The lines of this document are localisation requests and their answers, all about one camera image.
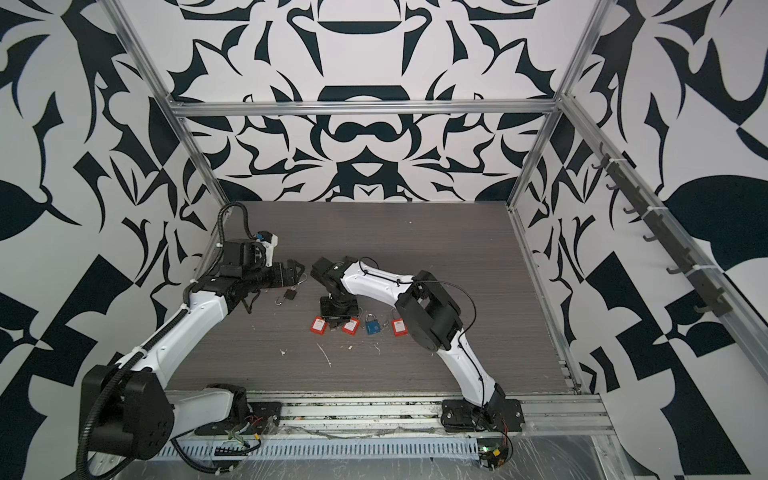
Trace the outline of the red padlock long shackle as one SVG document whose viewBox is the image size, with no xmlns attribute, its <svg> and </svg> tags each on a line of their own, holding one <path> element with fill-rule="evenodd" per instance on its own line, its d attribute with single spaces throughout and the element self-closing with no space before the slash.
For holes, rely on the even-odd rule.
<svg viewBox="0 0 768 480">
<path fill-rule="evenodd" d="M 346 323 L 342 326 L 342 331 L 348 335 L 354 336 L 360 326 L 360 321 L 355 318 L 351 317 L 349 320 L 346 321 Z"/>
</svg>

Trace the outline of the blue padlock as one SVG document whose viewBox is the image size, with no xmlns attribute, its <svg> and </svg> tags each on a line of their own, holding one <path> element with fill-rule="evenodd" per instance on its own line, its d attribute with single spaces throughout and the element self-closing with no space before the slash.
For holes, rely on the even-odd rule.
<svg viewBox="0 0 768 480">
<path fill-rule="evenodd" d="M 371 312 L 368 312 L 364 318 L 365 330 L 368 335 L 379 334 L 382 330 L 378 317 Z"/>
</svg>

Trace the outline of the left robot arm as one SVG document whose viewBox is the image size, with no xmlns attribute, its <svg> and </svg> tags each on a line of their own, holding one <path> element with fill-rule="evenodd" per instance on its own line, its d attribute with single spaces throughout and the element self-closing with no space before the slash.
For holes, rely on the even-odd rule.
<svg viewBox="0 0 768 480">
<path fill-rule="evenodd" d="M 217 253 L 205 272 L 183 290 L 172 318 L 147 340 L 110 365 L 94 366 L 82 379 L 75 473 L 93 479 L 95 453 L 119 457 L 103 473 L 112 479 L 136 460 L 149 460 L 166 444 L 200 427 L 222 424 L 237 430 L 249 426 L 252 410 L 244 388 L 212 384 L 203 390 L 169 398 L 166 387 L 199 342 L 238 306 L 250 310 L 264 289 L 292 287 L 305 268 L 295 260 L 274 261 L 277 235 L 243 227 L 242 239 L 228 239 L 225 218 L 232 209 L 249 214 L 241 202 L 225 204 L 217 215 Z"/>
</svg>

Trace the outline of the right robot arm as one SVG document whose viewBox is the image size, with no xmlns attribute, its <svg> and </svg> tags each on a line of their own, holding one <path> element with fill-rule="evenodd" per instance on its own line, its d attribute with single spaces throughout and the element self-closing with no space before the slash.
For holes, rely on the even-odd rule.
<svg viewBox="0 0 768 480">
<path fill-rule="evenodd" d="M 437 354 L 462 393 L 460 400 L 443 404 L 441 424 L 445 430 L 504 429 L 506 394 L 471 348 L 461 308 L 445 289 L 445 282 L 428 271 L 401 275 L 349 256 L 336 262 L 318 259 L 312 265 L 311 277 L 327 291 L 321 298 L 324 317 L 349 320 L 358 311 L 360 297 L 373 299 L 396 310 L 408 335 Z"/>
</svg>

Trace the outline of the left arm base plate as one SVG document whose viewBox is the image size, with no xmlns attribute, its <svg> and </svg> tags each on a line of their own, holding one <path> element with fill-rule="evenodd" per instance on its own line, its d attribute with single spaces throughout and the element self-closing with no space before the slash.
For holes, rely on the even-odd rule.
<svg viewBox="0 0 768 480">
<path fill-rule="evenodd" d="M 283 404 L 279 401 L 249 402 L 242 413 L 231 412 L 225 420 L 194 430 L 197 436 L 265 434 L 280 425 Z"/>
</svg>

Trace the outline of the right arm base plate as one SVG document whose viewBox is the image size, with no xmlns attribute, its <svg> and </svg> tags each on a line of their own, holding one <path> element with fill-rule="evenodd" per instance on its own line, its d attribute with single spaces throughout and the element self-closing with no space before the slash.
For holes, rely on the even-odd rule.
<svg viewBox="0 0 768 480">
<path fill-rule="evenodd" d="M 521 432 L 525 417 L 521 403 L 504 399 L 486 408 L 466 400 L 443 400 L 440 424 L 449 433 L 507 431 Z"/>
</svg>

